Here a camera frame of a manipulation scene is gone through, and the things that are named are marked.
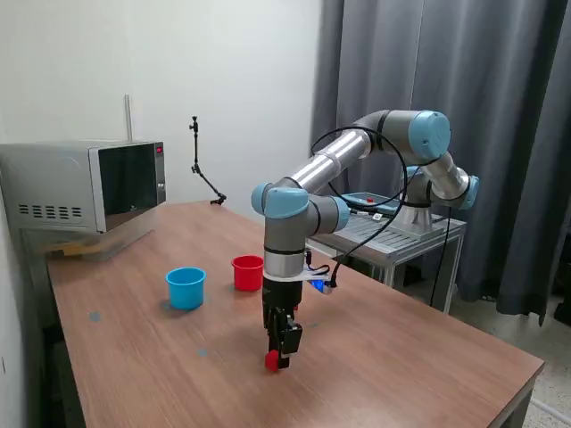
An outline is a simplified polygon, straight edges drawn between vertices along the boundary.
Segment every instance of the gray curtain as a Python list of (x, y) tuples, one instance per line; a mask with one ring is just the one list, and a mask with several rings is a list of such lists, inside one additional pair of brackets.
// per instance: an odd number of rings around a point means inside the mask
[[(569, 220), (571, 12), (567, 0), (326, 0), (313, 135), (383, 109), (437, 110), (450, 152), (481, 178), (458, 277), (462, 298), (543, 316)], [(389, 194), (381, 153), (340, 190)]]

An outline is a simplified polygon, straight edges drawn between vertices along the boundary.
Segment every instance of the black cable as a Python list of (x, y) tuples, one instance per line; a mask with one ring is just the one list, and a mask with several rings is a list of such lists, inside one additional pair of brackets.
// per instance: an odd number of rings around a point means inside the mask
[[(367, 127), (360, 127), (360, 126), (349, 126), (349, 127), (340, 127), (337, 129), (333, 129), (327, 133), (325, 133), (323, 136), (321, 136), (320, 138), (318, 138), (318, 140), (313, 143), (311, 145), (311, 154), (313, 154), (313, 148), (316, 146), (316, 144), (318, 144), (320, 141), (322, 141), (324, 138), (327, 138), (328, 136), (331, 136), (332, 134), (336, 134), (337, 132), (340, 131), (345, 131), (345, 130), (350, 130), (350, 129), (358, 129), (361, 131), (366, 131), (370, 134), (373, 134), (377, 137), (382, 138), (383, 140), (385, 140), (394, 150), (394, 152), (397, 154), (397, 156), (399, 157), (399, 160), (401, 161), (401, 165), (402, 165), (402, 176), (406, 177), (407, 176), (407, 164), (404, 161), (404, 158), (402, 157), (401, 152), (399, 151), (399, 149), (396, 148), (396, 146), (393, 144), (393, 142), (391, 142), (391, 140), (389, 140), (386, 136), (384, 136), (382, 133), (380, 133), (379, 131), (375, 130), (375, 129), (371, 129), (371, 128), (367, 128)], [(331, 274), (331, 287), (336, 287), (337, 286), (337, 272), (339, 271), (339, 267), (342, 264), (342, 261), (347, 260), (347, 258), (349, 257), (349, 255), (351, 253), (353, 253), (355, 250), (358, 250), (360, 247), (362, 247), (363, 245), (365, 245), (366, 243), (369, 243), (370, 241), (372, 241), (373, 239), (375, 239), (377, 236), (379, 236), (380, 234), (382, 234), (386, 228), (389, 227), (389, 225), (393, 222), (393, 220), (396, 218), (396, 216), (399, 214), (399, 212), (401, 211), (404, 201), (407, 197), (407, 190), (408, 190), (408, 185), (409, 185), (409, 180), (403, 180), (403, 186), (402, 186), (402, 192), (401, 192), (401, 198), (399, 201), (399, 206), (396, 208), (396, 211), (394, 212), (393, 217), (389, 218), (386, 223), (384, 223), (381, 227), (379, 227), (379, 229), (372, 234), (371, 236), (369, 236), (368, 238), (364, 239), (363, 241), (361, 241), (360, 243), (358, 243), (357, 245), (355, 245), (354, 247), (352, 247), (350, 250), (348, 250), (340, 259), (339, 261), (337, 261), (337, 264), (335, 265), (334, 269), (333, 269), (333, 273)], [(378, 206), (378, 205), (382, 205), (385, 202), (381, 202), (379, 204), (375, 204), (374, 206)]]
[[(417, 167), (414, 171), (414, 174), (412, 174), (412, 176), (410, 176), (409, 178), (409, 182), (407, 183), (407, 185), (410, 184), (410, 182), (412, 181), (412, 178), (417, 174), (417, 172), (420, 170), (420, 167)], [(331, 183), (327, 183), (329, 185), (329, 188), (331, 189), (331, 191), (333, 193), (335, 193), (335, 196), (337, 196), (338, 198), (342, 199), (349, 208), (354, 208), (356, 210), (361, 210), (361, 211), (366, 211), (366, 212), (377, 212), (376, 210), (371, 210), (371, 208), (375, 208), (378, 207), (380, 205), (384, 205), (386, 203), (389, 203), (390, 201), (393, 201), (394, 199), (396, 199), (399, 194), (401, 194), (402, 189), (399, 190), (398, 193), (395, 193), (393, 196), (391, 196), (389, 199), (387, 199), (386, 201), (382, 201), (380, 203), (376, 203), (376, 204), (365, 204), (365, 203), (358, 203), (358, 202), (353, 202), (353, 201), (349, 201), (348, 199), (344, 198), (342, 194), (340, 194), (339, 192), (337, 192), (335, 190), (335, 188), (333, 187), (333, 185)]]
[(434, 303), (434, 292), (436, 291), (436, 283), (438, 282), (438, 276), (440, 275), (440, 268), (443, 266), (444, 251), (446, 250), (446, 244), (448, 243), (448, 233), (450, 232), (450, 217), (452, 215), (452, 208), (448, 207), (448, 224), (446, 225), (446, 236), (444, 237), (443, 250), (440, 253), (440, 261), (438, 262), (438, 269), (436, 269), (436, 278), (434, 279), (434, 285), (432, 286), (432, 293), (430, 294), (430, 306)]
[[(321, 136), (320, 138), (318, 138), (317, 141), (311, 145), (311, 148), (310, 148), (311, 156), (315, 156), (315, 152), (313, 151), (313, 149), (315, 148), (315, 146), (316, 146), (317, 144), (321, 143), (321, 141), (323, 141), (325, 138), (327, 138), (328, 136), (331, 136), (332, 134), (337, 133), (337, 132), (339, 132), (339, 131), (349, 130), (349, 129), (360, 129), (360, 130), (367, 131), (369, 128), (357, 127), (357, 126), (356, 126), (356, 127), (341, 127), (341, 128), (337, 128), (337, 129), (334, 129), (334, 130), (332, 130), (332, 131), (329, 131), (329, 132), (327, 132), (326, 134), (324, 134), (323, 136)], [(382, 134), (381, 134), (381, 137), (382, 137), (387, 143), (389, 143), (389, 144), (392, 146), (392, 148), (393, 148), (396, 152), (398, 152), (398, 150), (396, 149), (396, 147), (394, 147), (394, 144), (393, 144), (393, 143), (391, 143), (391, 142), (390, 142), (386, 137), (384, 137)], [(410, 176), (409, 182), (407, 183), (407, 185), (410, 184), (410, 180), (412, 180), (412, 178), (417, 174), (417, 172), (418, 172), (419, 169), (420, 169), (420, 166), (417, 166), (417, 169), (414, 171), (414, 174), (412, 174), (412, 176)], [(357, 210), (363, 210), (363, 211), (367, 211), (367, 212), (375, 212), (375, 211), (371, 210), (371, 208), (380, 207), (381, 205), (385, 205), (385, 204), (387, 204), (387, 203), (389, 203), (389, 202), (391, 202), (391, 201), (394, 201), (396, 198), (399, 197), (399, 195), (400, 195), (401, 192), (402, 192), (402, 189), (399, 190), (397, 193), (395, 193), (393, 196), (391, 196), (391, 197), (390, 197), (389, 199), (387, 199), (386, 201), (382, 201), (382, 202), (379, 202), (379, 203), (373, 203), (373, 204), (369, 204), (369, 203), (365, 204), (365, 203), (358, 203), (358, 202), (350, 201), (350, 200), (346, 199), (342, 194), (340, 194), (339, 192), (337, 192), (337, 191), (335, 190), (335, 188), (333, 187), (333, 185), (332, 185), (330, 182), (327, 183), (327, 185), (329, 186), (329, 188), (331, 189), (331, 191), (335, 194), (335, 196), (337, 196), (339, 199), (343, 200), (343, 202), (345, 202), (350, 208), (355, 208), (355, 209), (357, 209)]]

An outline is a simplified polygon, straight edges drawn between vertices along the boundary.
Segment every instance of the metal pipe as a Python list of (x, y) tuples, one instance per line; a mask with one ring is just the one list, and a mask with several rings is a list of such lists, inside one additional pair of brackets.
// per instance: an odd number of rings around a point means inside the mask
[(133, 121), (131, 120), (131, 95), (125, 94), (125, 118), (127, 119), (127, 139), (133, 141)]
[(299, 167), (291, 178), (309, 193), (317, 192), (357, 159), (371, 151), (371, 141), (361, 130), (346, 131)]

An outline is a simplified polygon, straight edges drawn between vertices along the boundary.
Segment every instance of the microwave door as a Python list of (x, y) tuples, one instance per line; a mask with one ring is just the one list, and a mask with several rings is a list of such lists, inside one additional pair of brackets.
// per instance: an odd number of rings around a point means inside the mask
[(157, 206), (154, 144), (109, 147), (98, 156), (106, 230)]

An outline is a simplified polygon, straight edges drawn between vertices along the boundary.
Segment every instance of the wooden board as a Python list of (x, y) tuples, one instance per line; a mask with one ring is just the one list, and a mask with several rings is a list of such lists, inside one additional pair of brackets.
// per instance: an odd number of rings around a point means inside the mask
[[(342, 267), (330, 296), (304, 285), (299, 352), (268, 373), (261, 293), (235, 292), (230, 265), (261, 255), (262, 226), (207, 202), (157, 211), (108, 261), (48, 262), (88, 428), (485, 427), (542, 368)], [(167, 304), (182, 266), (207, 272), (189, 313)]]

